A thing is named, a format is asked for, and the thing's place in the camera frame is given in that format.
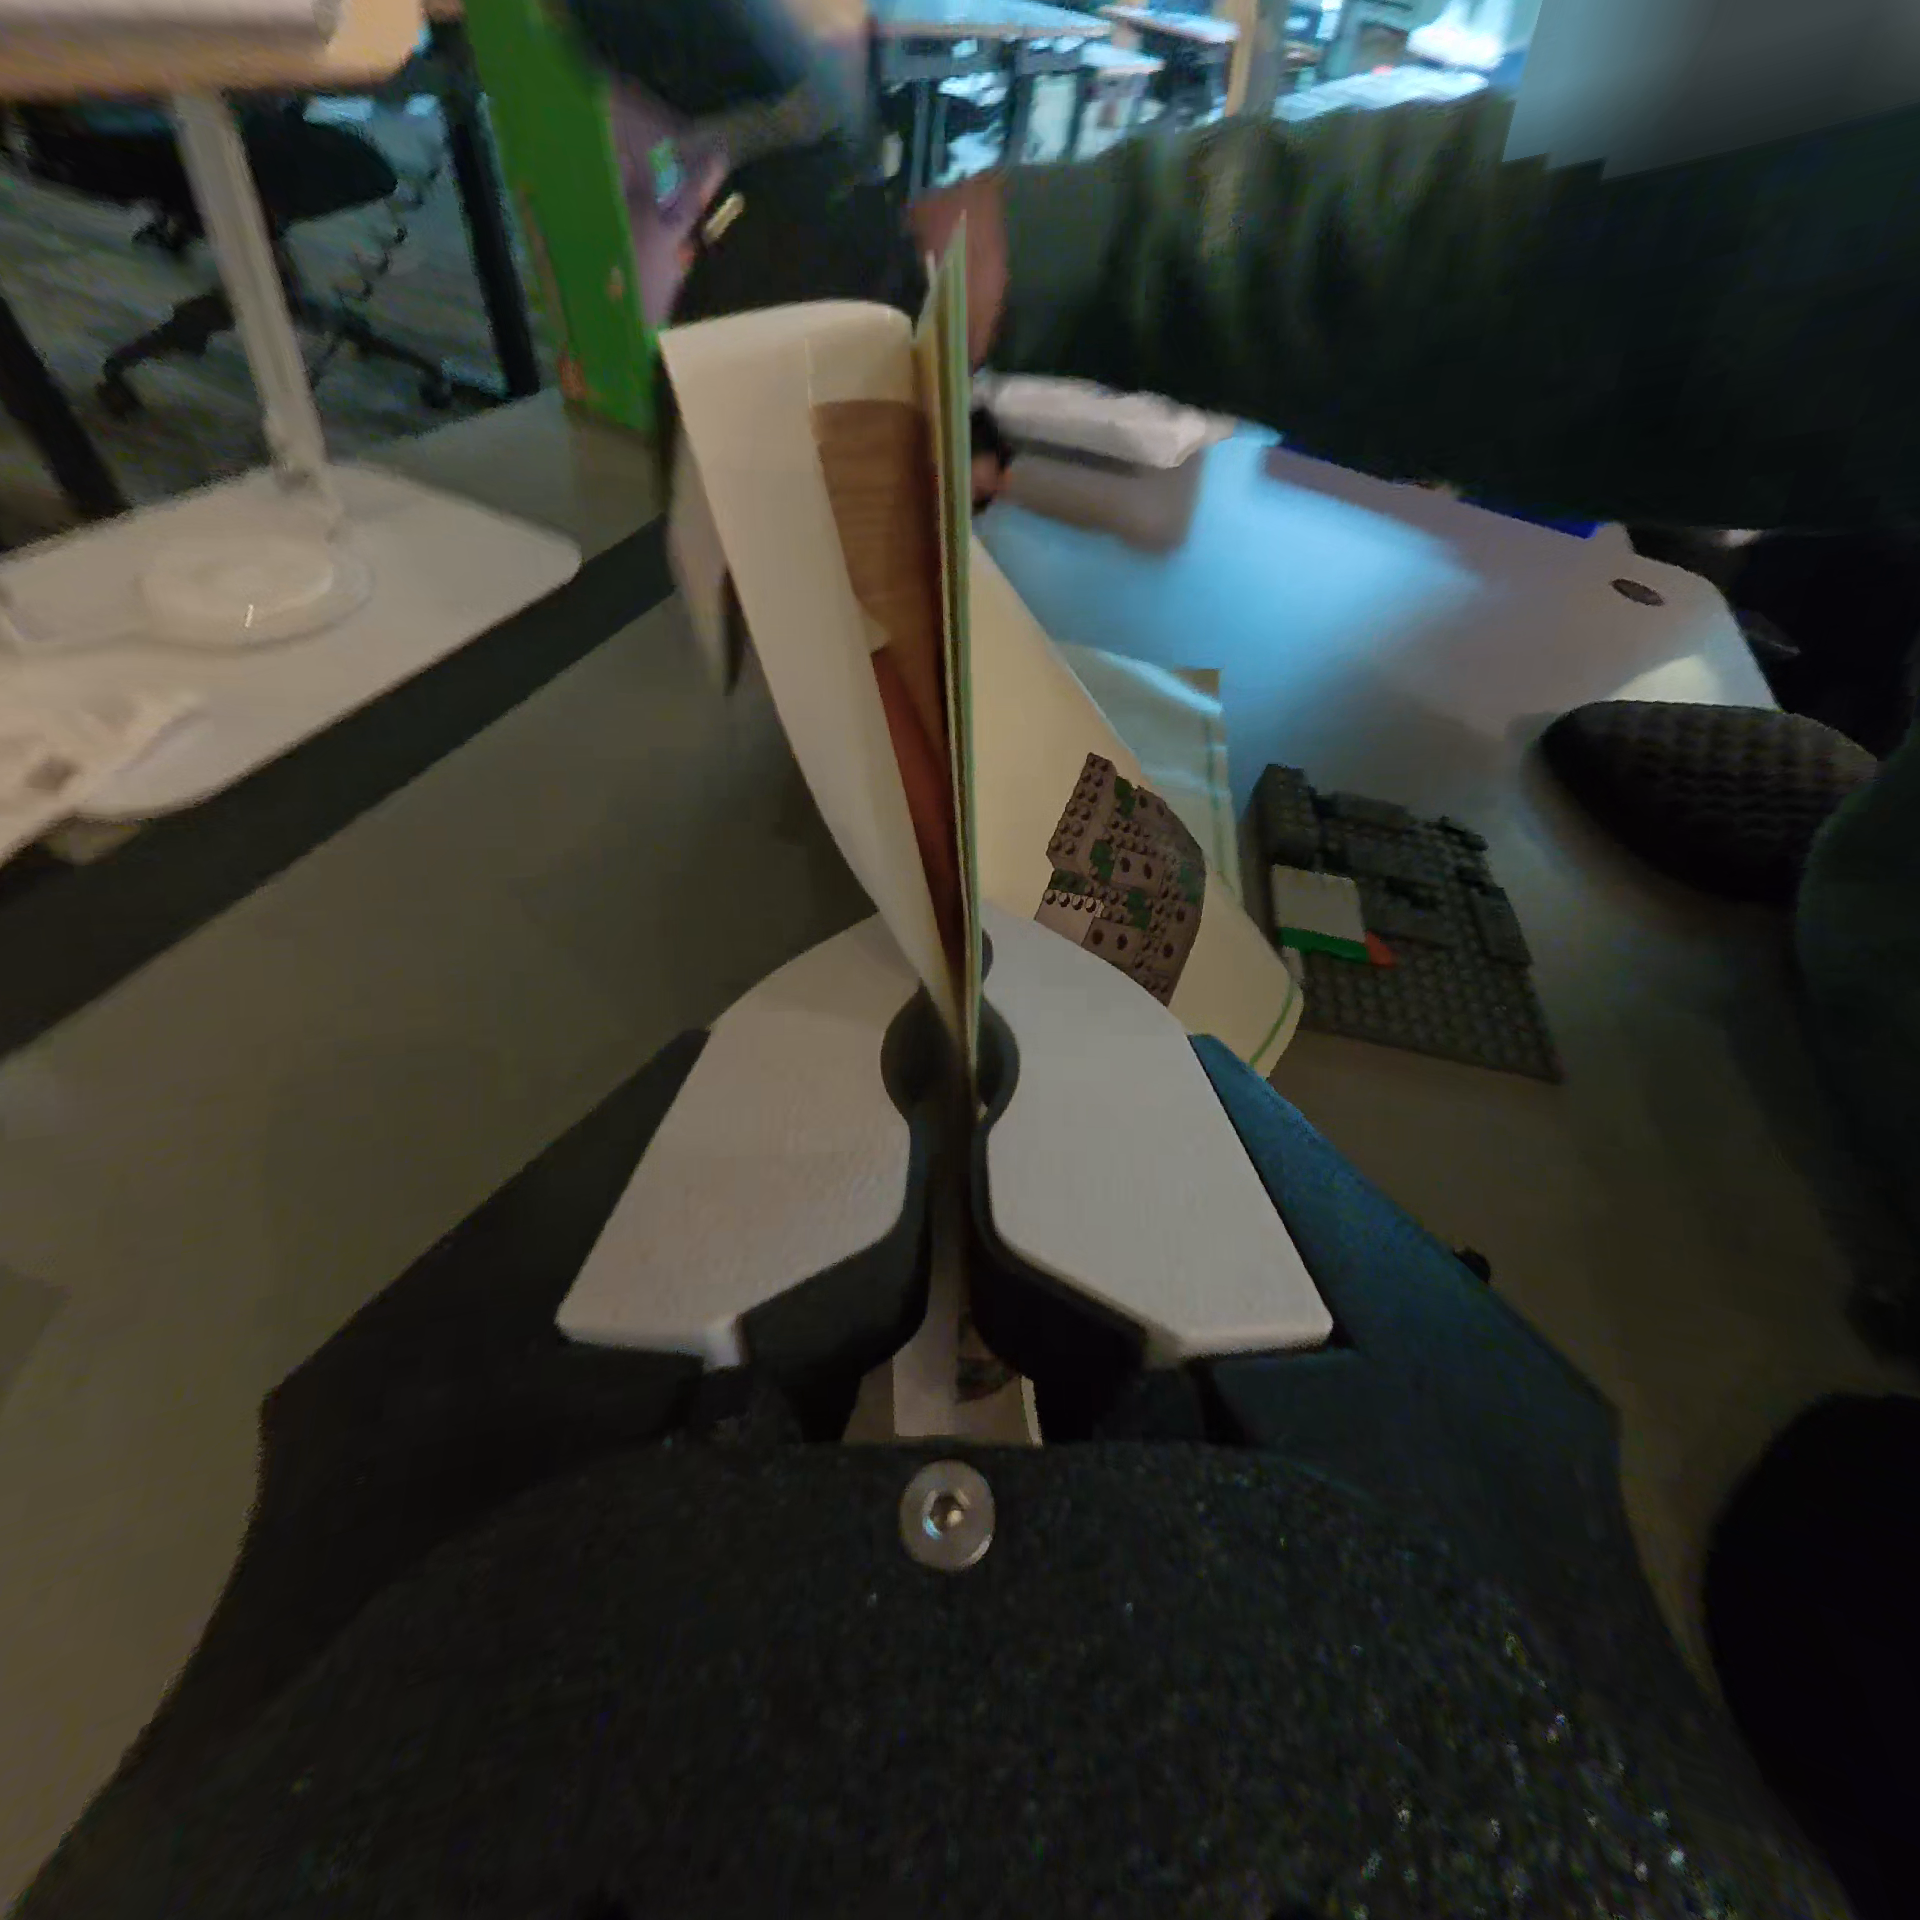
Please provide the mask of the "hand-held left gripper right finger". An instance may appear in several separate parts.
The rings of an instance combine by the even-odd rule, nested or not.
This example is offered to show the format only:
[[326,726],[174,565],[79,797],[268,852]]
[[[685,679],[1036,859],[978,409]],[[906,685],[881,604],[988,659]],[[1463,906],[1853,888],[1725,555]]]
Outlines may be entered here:
[[1182,1022],[1036,920],[984,906],[982,932],[1013,1051],[984,1135],[999,1243],[1150,1361],[1324,1347],[1332,1309]]

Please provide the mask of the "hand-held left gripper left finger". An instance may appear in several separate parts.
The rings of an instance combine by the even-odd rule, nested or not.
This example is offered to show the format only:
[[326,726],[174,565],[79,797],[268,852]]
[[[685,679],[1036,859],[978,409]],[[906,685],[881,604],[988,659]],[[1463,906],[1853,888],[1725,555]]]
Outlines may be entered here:
[[558,1305],[590,1347],[708,1371],[867,1371],[919,1329],[947,1038],[878,918],[699,1035]]

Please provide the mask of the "brick building instruction booklet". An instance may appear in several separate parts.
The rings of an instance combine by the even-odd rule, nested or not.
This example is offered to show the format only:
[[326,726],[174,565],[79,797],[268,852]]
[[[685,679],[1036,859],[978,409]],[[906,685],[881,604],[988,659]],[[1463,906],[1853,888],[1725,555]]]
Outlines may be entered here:
[[661,357],[779,727],[945,1035],[930,1231],[980,1336],[1027,1374],[1077,1337],[1123,1374],[1289,1353],[1150,1359],[990,1224],[985,1133],[1013,1051],[984,1009],[985,906],[1106,959],[1189,1043],[1250,1068],[1278,1062],[1301,991],[1230,876],[1232,821],[1198,836],[1147,784],[972,531],[963,251],[925,264],[916,318],[770,306],[678,326]]

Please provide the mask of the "person's right forearm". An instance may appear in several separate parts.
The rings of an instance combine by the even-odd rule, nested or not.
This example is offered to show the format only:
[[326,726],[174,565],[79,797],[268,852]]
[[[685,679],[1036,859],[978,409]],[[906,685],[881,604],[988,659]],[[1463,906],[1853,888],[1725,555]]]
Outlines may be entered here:
[[1147,131],[995,186],[975,354],[1548,516],[1916,528],[1916,107],[1626,175],[1512,110]]

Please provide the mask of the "grey desk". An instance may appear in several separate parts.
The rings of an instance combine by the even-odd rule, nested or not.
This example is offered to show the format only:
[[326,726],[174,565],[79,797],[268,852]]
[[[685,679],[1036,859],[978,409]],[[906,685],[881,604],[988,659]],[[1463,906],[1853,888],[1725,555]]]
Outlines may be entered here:
[[[1780,922],[1658,881],[1531,763],[1614,695],[1753,703],[1716,592],[1575,635],[1570,539],[1237,432],[1167,551],[997,512],[1058,641],[1213,668],[1234,806],[1268,762],[1483,833],[1565,1079],[1304,1033],[1278,1087],[1618,1404],[1653,1591],[1704,1656],[1708,1530],[1830,1393],[1916,1392],[1850,1313],[1880,1266]],[[556,395],[380,452],[574,536],[574,656],[476,718],[418,691],[387,781],[4,1058],[4,1904],[156,1713],[252,1511],[258,1407],[685,1027],[865,912],[756,684],[718,693],[652,558],[653,468]]]

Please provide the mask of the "white desk lamp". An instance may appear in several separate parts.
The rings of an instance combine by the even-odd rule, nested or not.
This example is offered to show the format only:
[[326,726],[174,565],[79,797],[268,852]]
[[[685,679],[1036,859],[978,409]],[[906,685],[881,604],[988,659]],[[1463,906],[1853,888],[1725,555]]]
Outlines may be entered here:
[[581,564],[578,543],[546,528],[328,458],[234,116],[193,94],[174,98],[171,116],[269,460],[4,559],[4,668],[185,663],[211,677],[201,712],[59,827],[201,804],[533,607]]

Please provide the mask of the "person's right hand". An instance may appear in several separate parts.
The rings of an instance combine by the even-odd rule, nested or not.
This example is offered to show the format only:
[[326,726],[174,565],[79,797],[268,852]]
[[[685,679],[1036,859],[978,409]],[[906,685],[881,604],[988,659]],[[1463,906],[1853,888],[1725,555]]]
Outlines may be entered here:
[[992,354],[1006,298],[1003,184],[1006,172],[990,168],[930,189],[908,205],[908,227],[923,256],[937,264],[954,249],[963,253],[967,357],[974,372]]

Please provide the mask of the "green cardboard box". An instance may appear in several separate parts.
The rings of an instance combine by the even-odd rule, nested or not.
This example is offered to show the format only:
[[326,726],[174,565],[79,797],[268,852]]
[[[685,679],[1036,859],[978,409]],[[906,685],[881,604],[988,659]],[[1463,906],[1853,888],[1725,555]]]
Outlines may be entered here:
[[611,84],[564,3],[463,1],[515,227],[564,399],[656,434],[657,355],[611,128]]

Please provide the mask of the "background office desks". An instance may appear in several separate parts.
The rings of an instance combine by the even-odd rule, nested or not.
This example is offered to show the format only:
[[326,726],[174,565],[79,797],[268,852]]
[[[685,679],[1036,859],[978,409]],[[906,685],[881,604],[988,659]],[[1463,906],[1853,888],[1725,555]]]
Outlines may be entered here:
[[980,159],[1085,158],[1228,105],[1225,3],[871,1],[879,161],[923,186]]

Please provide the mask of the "grey toy brick baseplate build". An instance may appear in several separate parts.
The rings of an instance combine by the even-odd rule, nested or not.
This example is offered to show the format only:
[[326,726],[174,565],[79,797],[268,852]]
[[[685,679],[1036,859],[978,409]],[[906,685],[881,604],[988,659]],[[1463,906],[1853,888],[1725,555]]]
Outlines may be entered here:
[[1520,913],[1474,826],[1268,763],[1241,821],[1241,876],[1309,1031],[1563,1077]]

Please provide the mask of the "black office chair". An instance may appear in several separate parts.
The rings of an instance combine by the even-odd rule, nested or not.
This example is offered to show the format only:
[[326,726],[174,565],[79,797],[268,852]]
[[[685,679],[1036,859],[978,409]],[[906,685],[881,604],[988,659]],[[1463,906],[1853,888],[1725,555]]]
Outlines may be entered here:
[[[317,385],[344,351],[418,377],[420,399],[447,409],[458,384],[427,354],[380,334],[366,318],[368,293],[321,298],[305,282],[290,247],[296,227],[392,204],[401,178],[362,133],[307,116],[299,100],[252,101],[235,112],[252,186],[266,222],[271,262],[292,319],[310,330],[317,359],[305,377]],[[12,155],[41,186],[78,199],[141,215],[132,241],[177,259],[205,240],[199,204],[188,179],[171,116],[154,101],[4,107]],[[234,330],[228,293],[207,287],[154,328],[106,355],[93,394],[106,413],[128,419],[141,407],[133,372],[163,359],[199,359]]]

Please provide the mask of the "person's dark clothing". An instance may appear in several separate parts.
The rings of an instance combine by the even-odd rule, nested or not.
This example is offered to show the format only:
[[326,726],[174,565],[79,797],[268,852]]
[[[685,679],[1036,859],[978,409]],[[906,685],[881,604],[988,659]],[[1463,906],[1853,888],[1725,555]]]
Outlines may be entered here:
[[1918,727],[1818,829],[1792,909],[1812,1051],[1889,1249],[1858,1284],[1866,1329],[1916,1359]]

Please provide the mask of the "white crumpled cloth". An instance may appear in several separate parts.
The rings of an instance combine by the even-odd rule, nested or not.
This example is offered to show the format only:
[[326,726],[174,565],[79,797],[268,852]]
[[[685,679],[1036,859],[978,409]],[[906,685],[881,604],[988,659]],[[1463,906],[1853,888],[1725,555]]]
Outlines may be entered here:
[[207,702],[203,666],[4,668],[1,866],[156,752]]

